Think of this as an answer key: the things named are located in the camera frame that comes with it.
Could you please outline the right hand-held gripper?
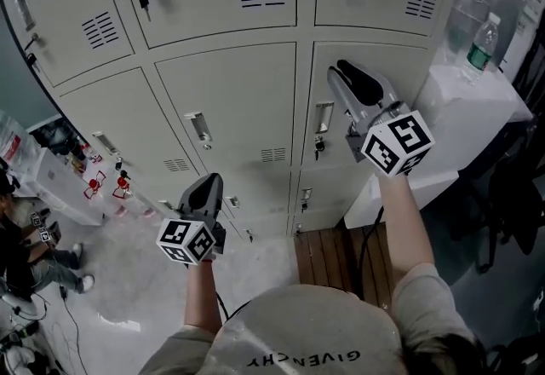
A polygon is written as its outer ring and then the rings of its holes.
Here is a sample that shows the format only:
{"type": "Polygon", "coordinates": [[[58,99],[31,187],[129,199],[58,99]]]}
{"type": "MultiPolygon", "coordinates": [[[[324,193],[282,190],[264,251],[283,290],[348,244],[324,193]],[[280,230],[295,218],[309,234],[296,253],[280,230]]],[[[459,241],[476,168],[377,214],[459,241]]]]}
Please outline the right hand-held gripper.
{"type": "Polygon", "coordinates": [[[421,114],[399,101],[380,73],[339,60],[329,67],[327,81],[355,123],[346,140],[356,161],[369,160],[384,176],[407,175],[435,144],[421,114]],[[367,123],[370,107],[385,108],[367,123]]]}

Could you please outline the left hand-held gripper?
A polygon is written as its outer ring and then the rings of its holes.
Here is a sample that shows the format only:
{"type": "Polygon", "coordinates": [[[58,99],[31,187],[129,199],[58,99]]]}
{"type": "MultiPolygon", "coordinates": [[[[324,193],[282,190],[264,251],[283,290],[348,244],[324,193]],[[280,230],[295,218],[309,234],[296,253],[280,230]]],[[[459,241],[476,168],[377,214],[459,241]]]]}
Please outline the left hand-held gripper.
{"type": "MultiPolygon", "coordinates": [[[[223,179],[219,173],[199,178],[181,196],[177,212],[181,217],[217,218],[223,197],[223,179]]],[[[158,232],[157,246],[173,262],[199,265],[222,254],[226,230],[218,223],[182,219],[164,219],[158,232]]]]}

